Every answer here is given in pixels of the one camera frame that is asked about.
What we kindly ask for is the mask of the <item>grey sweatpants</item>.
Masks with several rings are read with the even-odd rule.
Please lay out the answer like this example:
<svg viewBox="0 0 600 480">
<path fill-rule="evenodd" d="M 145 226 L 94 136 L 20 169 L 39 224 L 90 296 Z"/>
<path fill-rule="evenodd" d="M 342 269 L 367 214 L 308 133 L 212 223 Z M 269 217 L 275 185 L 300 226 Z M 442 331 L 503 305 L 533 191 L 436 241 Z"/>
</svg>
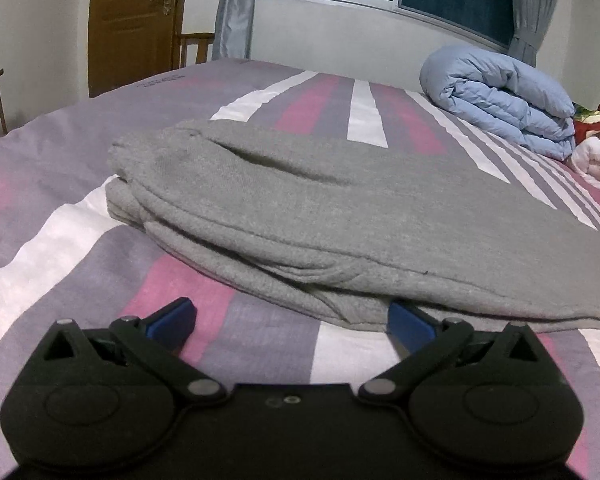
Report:
<svg viewBox="0 0 600 480">
<path fill-rule="evenodd" d="M 356 330 L 394 300 L 479 330 L 600 330 L 600 232 L 442 155 L 248 122 L 115 140 L 109 213 L 204 274 Z"/>
</svg>

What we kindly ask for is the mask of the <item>striped pink grey bedsheet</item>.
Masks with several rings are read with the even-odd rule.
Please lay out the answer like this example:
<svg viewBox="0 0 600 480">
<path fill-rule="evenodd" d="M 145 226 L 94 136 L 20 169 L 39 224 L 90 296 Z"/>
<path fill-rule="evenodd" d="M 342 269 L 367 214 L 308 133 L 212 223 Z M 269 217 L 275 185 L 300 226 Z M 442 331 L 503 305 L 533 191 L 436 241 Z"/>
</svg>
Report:
<svg viewBox="0 0 600 480">
<path fill-rule="evenodd" d="M 570 284 L 600 292 L 600 186 L 399 88 L 256 61 L 174 70 L 32 120 L 0 140 L 0 406 L 60 318 L 105 327 L 186 296 L 198 323 L 185 361 L 221 382 L 357 386 L 399 361 L 388 336 L 329 325 L 250 297 L 174 259 L 108 216 L 107 152 L 123 133 L 232 118 L 448 155 L 576 218 L 553 231 Z M 0 478 L 15 465 L 0 428 Z"/>
</svg>

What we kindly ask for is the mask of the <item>folded white pink blanket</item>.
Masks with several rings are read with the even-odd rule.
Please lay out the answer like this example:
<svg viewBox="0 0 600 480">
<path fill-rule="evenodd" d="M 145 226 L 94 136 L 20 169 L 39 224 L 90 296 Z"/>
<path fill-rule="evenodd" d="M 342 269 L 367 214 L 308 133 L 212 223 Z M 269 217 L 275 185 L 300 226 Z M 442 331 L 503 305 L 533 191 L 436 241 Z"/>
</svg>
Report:
<svg viewBox="0 0 600 480">
<path fill-rule="evenodd" d="M 600 137 L 590 136 L 578 144 L 567 165 L 585 182 L 600 190 Z"/>
</svg>

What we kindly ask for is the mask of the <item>folded light blue duvet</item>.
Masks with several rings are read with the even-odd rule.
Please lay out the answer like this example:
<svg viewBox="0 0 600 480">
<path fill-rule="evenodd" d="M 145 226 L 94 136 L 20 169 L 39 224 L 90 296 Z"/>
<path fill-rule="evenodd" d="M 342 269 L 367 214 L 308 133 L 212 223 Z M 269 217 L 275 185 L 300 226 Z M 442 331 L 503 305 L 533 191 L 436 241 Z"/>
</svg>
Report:
<svg viewBox="0 0 600 480">
<path fill-rule="evenodd" d="M 446 46 L 419 73 L 438 107 L 471 125 L 563 162 L 576 147 L 576 109 L 567 91 L 540 70 L 474 46 Z"/>
</svg>

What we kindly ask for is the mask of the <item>wooden chair by door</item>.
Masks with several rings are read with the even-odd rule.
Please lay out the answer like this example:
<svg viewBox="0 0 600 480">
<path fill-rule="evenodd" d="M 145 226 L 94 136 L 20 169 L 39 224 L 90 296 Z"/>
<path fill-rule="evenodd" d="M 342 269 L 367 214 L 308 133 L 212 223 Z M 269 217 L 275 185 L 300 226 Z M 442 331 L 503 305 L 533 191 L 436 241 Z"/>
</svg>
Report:
<svg viewBox="0 0 600 480">
<path fill-rule="evenodd" d="M 189 32 L 175 36 L 175 62 L 176 68 L 186 67 L 188 64 L 188 52 L 195 49 L 194 63 L 204 64 L 209 59 L 209 49 L 214 43 L 213 32 Z"/>
</svg>

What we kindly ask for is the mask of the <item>grey left curtain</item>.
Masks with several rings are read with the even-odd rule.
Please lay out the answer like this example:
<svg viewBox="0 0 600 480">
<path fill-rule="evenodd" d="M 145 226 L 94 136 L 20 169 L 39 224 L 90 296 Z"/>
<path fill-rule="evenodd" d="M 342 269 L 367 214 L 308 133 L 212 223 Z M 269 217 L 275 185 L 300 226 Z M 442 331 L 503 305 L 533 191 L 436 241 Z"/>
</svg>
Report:
<svg viewBox="0 0 600 480">
<path fill-rule="evenodd" d="M 219 0 L 212 58 L 249 58 L 256 0 Z"/>
</svg>

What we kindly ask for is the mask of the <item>grey curtain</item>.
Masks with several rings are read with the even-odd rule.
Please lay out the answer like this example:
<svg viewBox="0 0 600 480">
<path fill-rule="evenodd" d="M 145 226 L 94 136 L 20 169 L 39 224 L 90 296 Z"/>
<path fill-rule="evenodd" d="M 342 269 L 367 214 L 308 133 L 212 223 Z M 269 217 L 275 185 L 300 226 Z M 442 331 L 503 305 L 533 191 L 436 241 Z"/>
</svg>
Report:
<svg viewBox="0 0 600 480">
<path fill-rule="evenodd" d="M 256 0 L 219 0 L 212 58 L 249 58 Z"/>
<path fill-rule="evenodd" d="M 539 48 L 550 26 L 557 0 L 512 0 L 514 33 L 507 54 L 536 65 Z"/>
</svg>

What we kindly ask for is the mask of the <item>brown wooden door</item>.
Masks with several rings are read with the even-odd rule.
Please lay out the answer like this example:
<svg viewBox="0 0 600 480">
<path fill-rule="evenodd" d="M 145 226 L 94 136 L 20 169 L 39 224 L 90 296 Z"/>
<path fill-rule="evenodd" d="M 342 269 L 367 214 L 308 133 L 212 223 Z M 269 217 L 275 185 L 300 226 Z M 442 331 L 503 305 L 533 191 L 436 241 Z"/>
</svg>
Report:
<svg viewBox="0 0 600 480">
<path fill-rule="evenodd" d="M 184 0 L 90 0 L 88 95 L 172 70 L 183 14 Z"/>
</svg>

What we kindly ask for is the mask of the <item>grey right curtain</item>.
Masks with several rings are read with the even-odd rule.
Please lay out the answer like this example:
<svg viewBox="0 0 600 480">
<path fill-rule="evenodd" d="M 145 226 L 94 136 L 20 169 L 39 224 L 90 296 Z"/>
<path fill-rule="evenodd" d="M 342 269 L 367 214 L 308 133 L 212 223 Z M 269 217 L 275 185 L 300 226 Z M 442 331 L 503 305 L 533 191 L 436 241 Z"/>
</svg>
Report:
<svg viewBox="0 0 600 480">
<path fill-rule="evenodd" d="M 507 54 L 536 65 L 539 48 L 550 26 L 557 0 L 512 0 L 514 33 Z"/>
</svg>

